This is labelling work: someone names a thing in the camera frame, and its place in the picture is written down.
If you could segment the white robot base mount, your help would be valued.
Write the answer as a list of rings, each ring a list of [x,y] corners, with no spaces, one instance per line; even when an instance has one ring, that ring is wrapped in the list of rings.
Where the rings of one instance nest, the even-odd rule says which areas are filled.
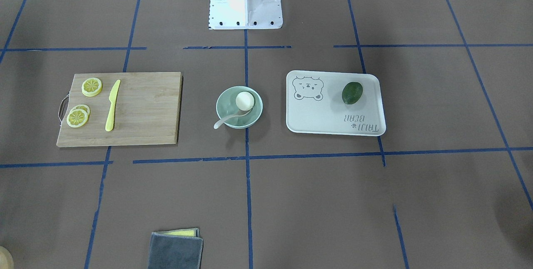
[[[210,30],[267,30],[283,26],[281,0],[210,0]]]

